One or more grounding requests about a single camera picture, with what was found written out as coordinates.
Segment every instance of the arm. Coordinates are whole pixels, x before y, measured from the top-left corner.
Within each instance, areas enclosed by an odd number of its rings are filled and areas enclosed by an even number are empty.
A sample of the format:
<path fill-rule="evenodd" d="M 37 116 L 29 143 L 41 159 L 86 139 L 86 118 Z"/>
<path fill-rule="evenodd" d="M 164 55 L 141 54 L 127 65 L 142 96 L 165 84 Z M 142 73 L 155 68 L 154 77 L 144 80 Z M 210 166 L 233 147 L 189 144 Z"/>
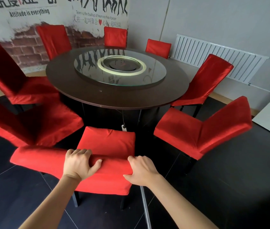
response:
<path fill-rule="evenodd" d="M 217 228 L 157 172 L 151 159 L 146 156 L 135 158 L 129 156 L 128 160 L 133 174 L 124 175 L 125 179 L 132 184 L 148 187 L 163 204 L 179 229 Z"/>
<path fill-rule="evenodd" d="M 64 209 L 79 183 L 93 175 L 100 167 L 102 160 L 89 167 L 91 150 L 68 150 L 65 157 L 63 176 L 41 203 L 41 205 L 26 219 L 19 229 L 57 228 Z"/>

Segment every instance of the white radiator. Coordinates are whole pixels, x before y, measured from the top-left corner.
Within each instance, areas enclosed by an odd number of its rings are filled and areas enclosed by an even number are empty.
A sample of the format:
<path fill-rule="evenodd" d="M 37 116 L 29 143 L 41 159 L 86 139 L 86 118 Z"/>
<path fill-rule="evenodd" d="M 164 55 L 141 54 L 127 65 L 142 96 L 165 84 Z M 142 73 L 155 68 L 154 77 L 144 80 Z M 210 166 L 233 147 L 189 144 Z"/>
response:
<path fill-rule="evenodd" d="M 172 59 L 200 67 L 209 54 L 214 54 L 231 63 L 234 68 L 228 78 L 249 84 L 251 78 L 269 57 L 206 42 L 177 34 Z"/>

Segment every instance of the red chair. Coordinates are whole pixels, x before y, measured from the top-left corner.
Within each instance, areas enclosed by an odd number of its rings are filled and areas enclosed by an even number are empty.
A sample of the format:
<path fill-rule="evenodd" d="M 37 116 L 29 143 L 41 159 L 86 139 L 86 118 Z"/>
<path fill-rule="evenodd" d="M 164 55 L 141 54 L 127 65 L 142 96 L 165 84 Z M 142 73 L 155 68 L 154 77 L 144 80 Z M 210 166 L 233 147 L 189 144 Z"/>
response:
<path fill-rule="evenodd" d="M 128 31 L 115 27 L 104 27 L 104 46 L 126 48 Z"/>
<path fill-rule="evenodd" d="M 92 150 L 90 165 L 94 165 L 100 158 L 103 161 L 101 168 L 93 176 L 80 182 L 76 191 L 128 195 L 131 183 L 125 180 L 123 174 L 133 173 L 127 158 L 135 153 L 135 133 L 87 126 L 78 145 L 78 149 L 84 148 Z M 25 146 L 14 152 L 10 162 L 60 179 L 65 154 L 66 150 L 63 149 Z"/>
<path fill-rule="evenodd" d="M 171 106 L 182 106 L 180 109 L 182 111 L 185 105 L 195 105 L 197 107 L 193 117 L 196 117 L 209 94 L 232 69 L 232 64 L 220 57 L 210 54 L 190 82 L 186 93 L 172 102 Z"/>
<path fill-rule="evenodd" d="M 72 49 L 63 25 L 42 25 L 36 30 L 41 37 L 50 60 Z"/>
<path fill-rule="evenodd" d="M 83 127 L 82 119 L 59 101 L 14 115 L 0 104 L 0 136 L 15 146 L 53 146 Z"/>
<path fill-rule="evenodd" d="M 37 104 L 59 99 L 47 77 L 26 77 L 0 45 L 0 90 L 12 104 Z"/>
<path fill-rule="evenodd" d="M 245 96 L 227 104 L 204 122 L 175 108 L 169 108 L 157 124 L 154 135 L 199 160 L 208 151 L 252 127 Z"/>
<path fill-rule="evenodd" d="M 156 41 L 152 39 L 148 39 L 146 52 L 152 53 L 167 59 L 169 57 L 171 49 L 171 43 Z"/>

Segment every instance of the round hot pot burner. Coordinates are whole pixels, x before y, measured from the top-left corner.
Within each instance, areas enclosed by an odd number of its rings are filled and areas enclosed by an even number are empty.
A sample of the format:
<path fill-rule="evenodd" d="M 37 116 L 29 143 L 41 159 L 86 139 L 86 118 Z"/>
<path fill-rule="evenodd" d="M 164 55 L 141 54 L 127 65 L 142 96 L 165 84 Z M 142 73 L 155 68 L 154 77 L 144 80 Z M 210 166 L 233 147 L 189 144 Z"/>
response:
<path fill-rule="evenodd" d="M 145 72 L 144 62 L 129 56 L 104 56 L 98 59 L 98 67 L 103 71 L 123 76 L 139 75 Z"/>

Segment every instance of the left hand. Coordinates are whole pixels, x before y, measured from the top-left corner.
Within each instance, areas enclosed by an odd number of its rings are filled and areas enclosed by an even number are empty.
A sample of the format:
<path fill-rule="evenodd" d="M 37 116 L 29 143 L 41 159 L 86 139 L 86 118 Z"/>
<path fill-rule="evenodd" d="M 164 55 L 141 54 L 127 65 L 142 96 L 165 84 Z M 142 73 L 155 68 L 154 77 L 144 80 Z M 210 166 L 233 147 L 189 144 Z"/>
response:
<path fill-rule="evenodd" d="M 79 182 L 93 175 L 101 167 L 99 159 L 94 166 L 90 167 L 88 160 L 92 151 L 86 149 L 70 149 L 67 151 L 64 162 L 63 176 L 68 176 Z"/>

